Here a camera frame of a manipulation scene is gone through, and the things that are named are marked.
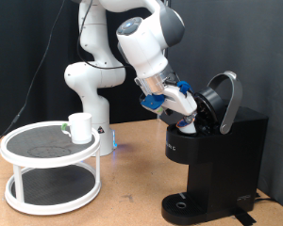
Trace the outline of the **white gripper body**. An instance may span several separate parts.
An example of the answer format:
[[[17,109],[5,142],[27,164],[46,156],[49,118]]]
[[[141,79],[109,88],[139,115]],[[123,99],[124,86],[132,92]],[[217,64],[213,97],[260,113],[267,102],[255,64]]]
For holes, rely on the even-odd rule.
[[[183,94],[179,87],[168,86],[164,89],[164,108],[169,108],[183,116],[190,116],[197,109],[197,104],[190,93]]]

